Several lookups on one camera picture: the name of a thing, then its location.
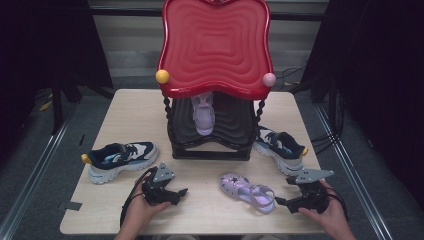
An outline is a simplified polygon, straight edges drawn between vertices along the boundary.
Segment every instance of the hand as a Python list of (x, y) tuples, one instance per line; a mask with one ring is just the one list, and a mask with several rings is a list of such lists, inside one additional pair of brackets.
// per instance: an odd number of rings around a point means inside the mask
[[(320, 182), (327, 188), (328, 193), (335, 195), (335, 192), (331, 190), (331, 186), (328, 183), (323, 180), (320, 180)], [(299, 208), (298, 211), (300, 214), (321, 225), (324, 231), (333, 239), (355, 239), (347, 223), (342, 205), (332, 197), (329, 200), (328, 208), (321, 214), (306, 208)]]
[(121, 229), (116, 235), (115, 240), (135, 239), (140, 231), (149, 225), (150, 221), (156, 214), (164, 211), (171, 205), (170, 202), (164, 202), (155, 206), (150, 206), (144, 199), (144, 196), (140, 194), (142, 193), (142, 182), (143, 181), (139, 183), (137, 190), (133, 193), (133, 196), (139, 195), (134, 197), (128, 206), (124, 222), (122, 223)]

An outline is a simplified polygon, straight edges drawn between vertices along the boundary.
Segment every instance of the blue sneaker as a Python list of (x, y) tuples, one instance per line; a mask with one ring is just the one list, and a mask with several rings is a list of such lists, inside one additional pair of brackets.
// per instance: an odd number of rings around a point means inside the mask
[(103, 184), (115, 179), (122, 170), (138, 171), (150, 166), (158, 154), (153, 142), (113, 143), (81, 155), (81, 160), (91, 165), (88, 170), (91, 181)]
[(297, 144), (290, 134), (276, 133), (262, 126), (259, 126), (259, 135), (253, 148), (265, 156), (273, 157), (278, 169), (288, 176), (299, 175), (303, 169), (302, 158), (308, 153), (308, 148)]

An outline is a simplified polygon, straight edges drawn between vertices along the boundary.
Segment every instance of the shoe sole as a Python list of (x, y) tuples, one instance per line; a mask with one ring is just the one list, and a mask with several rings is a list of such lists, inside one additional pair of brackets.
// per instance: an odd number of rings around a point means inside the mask
[(88, 169), (88, 176), (90, 177), (91, 182), (95, 184), (104, 184), (115, 179), (121, 171), (139, 171), (147, 168), (156, 161), (158, 155), (159, 150), (156, 147), (155, 155), (153, 155), (149, 160), (139, 164), (128, 164), (110, 170), (103, 170), (90, 165), (90, 168)]
[(284, 159), (282, 157), (280, 157), (274, 151), (270, 150), (267, 144), (264, 144), (264, 143), (261, 144), (259, 142), (254, 142), (253, 148), (256, 151), (258, 151), (259, 153), (261, 153), (262, 155), (274, 158), (275, 165), (277, 165), (277, 168), (287, 176), (297, 176), (297, 175), (300, 174), (301, 170), (303, 169), (303, 163), (302, 163), (303, 156), (301, 156), (298, 159), (289, 160), (289, 161), (299, 161), (300, 160), (300, 164), (295, 165), (295, 166), (291, 166), (291, 165), (285, 163)]

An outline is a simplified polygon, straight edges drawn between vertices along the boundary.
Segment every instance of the shoelace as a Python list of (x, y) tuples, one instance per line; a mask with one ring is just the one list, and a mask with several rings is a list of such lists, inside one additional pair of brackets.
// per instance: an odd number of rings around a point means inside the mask
[(134, 145), (126, 144), (126, 145), (124, 145), (124, 147), (125, 147), (126, 152), (128, 154), (127, 159), (134, 156), (134, 155), (138, 155), (138, 149), (136, 147), (134, 147)]

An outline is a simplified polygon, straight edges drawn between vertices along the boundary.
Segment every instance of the gray floor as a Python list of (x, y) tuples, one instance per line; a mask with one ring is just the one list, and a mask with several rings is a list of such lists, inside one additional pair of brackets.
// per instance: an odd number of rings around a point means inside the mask
[[(79, 104), (64, 104), (64, 115), (70, 115), (66, 131), (50, 159), (43, 162), (45, 171), (33, 173), (37, 169), (40, 156), (51, 139), (53, 111), (48, 108), (39, 112), (48, 90), (41, 91), (37, 104), (22, 132), (21, 144), (14, 149), (7, 164), (0, 170), (0, 220), (18, 222), (16, 229), (9, 230), (12, 239), (112, 239), (113, 236), (67, 236), (60, 233), (59, 226), (64, 211), (58, 206), (71, 199), (84, 165), (80, 155), (86, 153), (94, 144), (97, 133), (107, 112), (110, 100), (96, 93), (82, 89), (83, 98)], [(319, 119), (317, 106), (310, 101), (309, 92), (295, 95), (302, 118), (311, 139), (326, 133)], [(367, 206), (349, 180), (343, 164), (333, 147), (318, 154), (323, 169), (335, 171), (327, 181), (344, 197), (350, 218), (350, 225), (358, 239), (424, 239), (424, 215), (404, 186), (392, 175), (384, 159), (367, 144), (366, 136), (353, 121), (348, 112), (344, 120), (341, 137), (343, 146), (369, 194), (377, 214), (382, 217), (388, 235), (376, 233), (373, 226), (375, 215), (369, 215)], [(28, 187), (28, 179), (37, 175), (38, 186)], [(14, 205), (22, 189), (30, 189), (28, 205)], [(11, 208), (20, 209), (22, 215), (10, 216)], [(289, 239), (329, 239), (326, 235), (292, 235)]]

